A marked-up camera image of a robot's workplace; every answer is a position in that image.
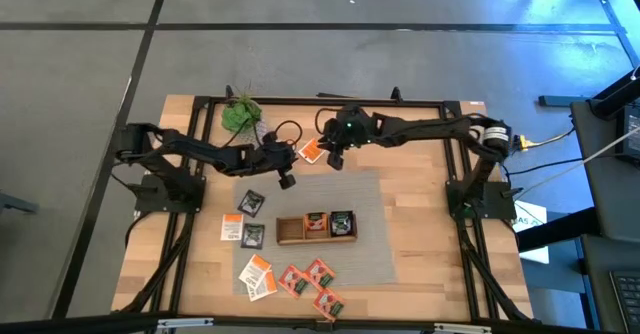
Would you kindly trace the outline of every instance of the gray mat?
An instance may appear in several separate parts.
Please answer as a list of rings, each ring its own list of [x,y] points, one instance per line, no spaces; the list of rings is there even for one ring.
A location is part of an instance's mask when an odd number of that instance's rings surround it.
[[[395,283],[396,275],[387,239],[384,206],[376,171],[335,172],[321,175],[296,175],[296,185],[280,189],[271,175],[245,178],[234,188],[236,207],[248,189],[266,197],[258,215],[244,216],[245,223],[265,224],[262,250],[233,247],[233,276],[237,278],[253,254],[271,263],[276,280],[293,264],[305,270],[316,258],[324,260],[336,272],[331,286]],[[353,210],[358,225],[358,240],[351,243],[300,244],[276,243],[276,218],[301,217],[314,211]],[[233,281],[234,294],[246,293],[245,284]]]

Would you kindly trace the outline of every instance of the gray floor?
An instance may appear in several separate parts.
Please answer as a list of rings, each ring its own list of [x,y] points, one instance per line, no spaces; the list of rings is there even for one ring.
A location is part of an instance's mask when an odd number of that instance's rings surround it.
[[[631,0],[611,0],[640,52]],[[153,0],[0,0],[0,21],[146,21]],[[598,0],[166,0],[163,22],[604,23]],[[47,315],[59,271],[105,150],[140,44],[139,32],[0,32],[0,188],[38,202],[0,216],[0,321]],[[158,32],[131,121],[156,122],[167,94],[319,91],[386,98],[486,101],[491,116],[533,140],[570,128],[568,111],[537,96],[591,96],[629,71],[613,36],[450,32]],[[511,170],[577,157],[575,137],[507,161]],[[529,186],[549,168],[514,178]],[[139,171],[118,170],[135,180]],[[591,204],[584,171],[525,200],[556,211]],[[109,311],[133,198],[110,183],[70,315]],[[548,323],[583,326],[579,301],[532,290]],[[566,310],[561,321],[557,311]]]

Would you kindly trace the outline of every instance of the metal bracket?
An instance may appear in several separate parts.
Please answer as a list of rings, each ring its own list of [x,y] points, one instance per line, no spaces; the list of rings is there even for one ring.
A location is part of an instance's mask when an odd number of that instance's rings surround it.
[[[340,94],[331,94],[331,93],[323,93],[323,92],[319,92],[318,94],[316,94],[317,98],[355,98],[355,97],[350,97],[347,95],[340,95]]]
[[[316,331],[323,333],[331,333],[333,331],[333,322],[330,321],[316,321]]]
[[[209,97],[207,96],[197,96],[193,98],[194,110],[205,109],[208,105],[209,105]]]
[[[458,100],[445,100],[442,102],[445,109],[451,112],[454,117],[459,118],[462,116],[462,107],[460,106],[460,101]]]
[[[396,103],[402,103],[404,99],[402,99],[402,94],[400,94],[400,88],[393,87],[391,91],[391,100],[395,100]]]
[[[202,207],[206,178],[195,178],[197,192],[190,193],[188,200],[169,200],[162,179],[153,174],[142,177],[140,187],[145,190],[136,192],[136,210],[141,212],[197,213]]]
[[[516,218],[516,209],[511,198],[503,198],[502,192],[509,190],[509,184],[503,182],[487,182],[484,184],[483,206],[476,208],[480,218],[477,219],[506,219]],[[453,219],[476,219],[473,210],[458,208],[462,200],[462,182],[452,180],[446,182],[447,202],[449,214]]]
[[[213,318],[160,319],[158,329],[213,326]]]
[[[233,97],[233,89],[231,89],[231,85],[227,85],[224,88],[224,96],[227,100],[231,99]]]
[[[436,323],[435,330],[433,332],[451,334],[491,334],[491,328],[477,325]]]

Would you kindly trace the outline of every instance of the table leg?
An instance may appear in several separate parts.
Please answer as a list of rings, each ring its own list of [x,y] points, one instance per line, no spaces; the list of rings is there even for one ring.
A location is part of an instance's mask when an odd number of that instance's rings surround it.
[[[28,213],[35,213],[38,210],[38,205],[29,203],[22,199],[18,199],[11,195],[0,193],[0,212],[2,209],[18,209]]]
[[[600,225],[594,207],[569,214],[544,225],[519,232],[518,250],[526,252],[582,234],[600,235]]]

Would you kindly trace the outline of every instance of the wooden table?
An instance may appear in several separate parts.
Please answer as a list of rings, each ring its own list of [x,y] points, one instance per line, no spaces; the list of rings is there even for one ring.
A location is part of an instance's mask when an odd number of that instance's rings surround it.
[[[168,96],[160,127],[171,127],[186,133],[193,98],[185,95]],[[462,102],[461,106],[466,113],[485,111],[482,102]],[[211,144],[221,145],[230,137],[220,124],[222,109],[222,106],[215,108]],[[292,119],[304,129],[301,143],[318,136],[314,127],[314,115],[318,110],[316,106],[263,105],[262,109],[270,129],[284,120]],[[365,110],[407,120],[438,118],[437,110],[428,108]],[[322,114],[320,123],[334,113]],[[204,113],[201,119],[196,138],[201,135]],[[279,132],[281,139],[295,138],[296,135],[297,129],[289,125],[283,126]],[[458,145],[453,147],[458,161],[458,177],[461,178]],[[178,163],[176,157],[171,160]],[[447,168],[442,141],[410,142],[392,149],[365,146],[345,153],[343,170],[371,169],[377,170],[380,175],[397,283],[335,287],[347,302],[341,318],[468,321],[459,243],[445,198]],[[326,164],[326,157],[323,157],[314,165],[298,160],[292,173],[317,174],[332,170]],[[232,281],[238,279],[232,275],[232,246],[239,245],[239,242],[221,242],[219,238],[222,215],[234,212],[233,187],[237,179],[223,176],[210,166],[205,166],[204,174],[208,180],[206,196],[195,220],[179,312],[207,316],[321,319],[311,305],[317,295],[313,289],[305,291],[298,300],[281,288],[276,294],[256,302],[250,302],[246,295],[233,294]],[[131,233],[113,309],[128,304],[156,269],[167,218],[166,213],[151,214]],[[494,276],[518,308],[531,316],[513,233],[499,220],[484,220],[483,224]],[[486,316],[482,280],[475,274],[480,311]],[[168,307],[173,273],[169,273],[167,278],[161,308]]]

